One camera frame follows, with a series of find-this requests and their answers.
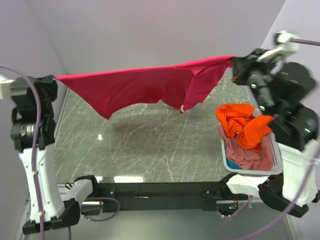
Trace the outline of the orange t shirt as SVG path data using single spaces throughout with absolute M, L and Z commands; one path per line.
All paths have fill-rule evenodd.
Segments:
M 215 115 L 227 137 L 235 137 L 243 149 L 258 153 L 263 137 L 272 132 L 268 124 L 274 118 L 263 114 L 254 116 L 254 110 L 247 103 L 230 103 L 219 106 Z

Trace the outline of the magenta t shirt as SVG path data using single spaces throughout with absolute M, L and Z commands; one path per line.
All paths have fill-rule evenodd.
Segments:
M 105 119 L 130 105 L 158 101 L 184 113 L 207 98 L 231 67 L 231 59 L 223 55 L 161 67 L 62 75 L 57 80 Z

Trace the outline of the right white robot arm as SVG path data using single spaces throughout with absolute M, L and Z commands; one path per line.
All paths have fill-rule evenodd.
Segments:
M 261 48 L 231 59 L 232 81 L 250 89 L 259 113 L 273 117 L 269 127 L 282 172 L 265 177 L 229 175 L 219 193 L 226 200 L 236 194 L 259 197 L 268 207 L 300 218 L 309 203 L 320 200 L 314 170 L 320 156 L 320 119 L 302 104 L 317 83 L 310 70 L 297 62 L 284 62 L 273 73 L 276 63 L 284 59 L 283 54 Z

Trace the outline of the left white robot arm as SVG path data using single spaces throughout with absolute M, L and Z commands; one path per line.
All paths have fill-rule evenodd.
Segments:
M 57 94 L 53 75 L 19 77 L 9 85 L 9 96 L 15 103 L 10 136 L 24 166 L 30 197 L 29 221 L 22 227 L 24 235 L 76 225 L 85 199 L 94 201 L 100 195 L 93 175 L 78 178 L 66 196 L 59 193 L 52 107 Z

